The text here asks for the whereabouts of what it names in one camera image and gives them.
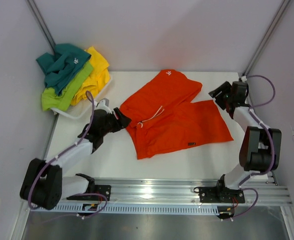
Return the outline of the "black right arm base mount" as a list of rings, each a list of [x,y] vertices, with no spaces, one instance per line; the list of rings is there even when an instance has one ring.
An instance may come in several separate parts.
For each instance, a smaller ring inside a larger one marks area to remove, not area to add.
[[[193,192],[199,195],[201,203],[245,203],[245,196],[240,189],[230,189],[225,185],[225,175],[222,175],[215,186],[197,186]]]

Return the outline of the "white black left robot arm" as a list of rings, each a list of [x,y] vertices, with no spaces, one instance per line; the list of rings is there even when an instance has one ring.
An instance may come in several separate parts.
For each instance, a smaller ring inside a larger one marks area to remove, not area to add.
[[[32,210],[51,210],[65,197],[92,199],[95,195],[95,187],[90,184],[93,178],[83,174],[65,177],[64,174],[78,161],[98,150],[107,134],[125,129],[130,123],[131,119],[117,107],[110,109],[103,106],[93,110],[90,122],[72,145],[50,160],[34,158],[30,161],[20,189],[20,198],[26,200]]]

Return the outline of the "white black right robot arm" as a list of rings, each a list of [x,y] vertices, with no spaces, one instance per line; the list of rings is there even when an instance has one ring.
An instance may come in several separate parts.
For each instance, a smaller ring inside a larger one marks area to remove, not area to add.
[[[209,95],[231,119],[244,130],[239,163],[221,176],[214,187],[215,196],[221,202],[243,194],[241,187],[250,178],[262,176],[279,165],[282,132],[265,124],[246,102],[249,86],[243,81],[224,82]]]

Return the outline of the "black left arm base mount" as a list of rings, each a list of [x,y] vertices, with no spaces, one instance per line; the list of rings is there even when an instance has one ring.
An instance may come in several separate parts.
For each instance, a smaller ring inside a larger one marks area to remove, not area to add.
[[[73,177],[65,177],[64,187],[67,187],[63,193],[67,200],[73,201],[104,201],[102,196],[92,195],[101,194],[110,200],[111,185],[96,184],[95,179],[83,173],[77,173]]]

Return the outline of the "orange shorts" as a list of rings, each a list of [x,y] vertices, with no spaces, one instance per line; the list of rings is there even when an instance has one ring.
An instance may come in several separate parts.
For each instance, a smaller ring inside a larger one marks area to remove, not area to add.
[[[120,106],[139,160],[233,140],[213,100],[193,102],[201,90],[200,82],[164,69]]]

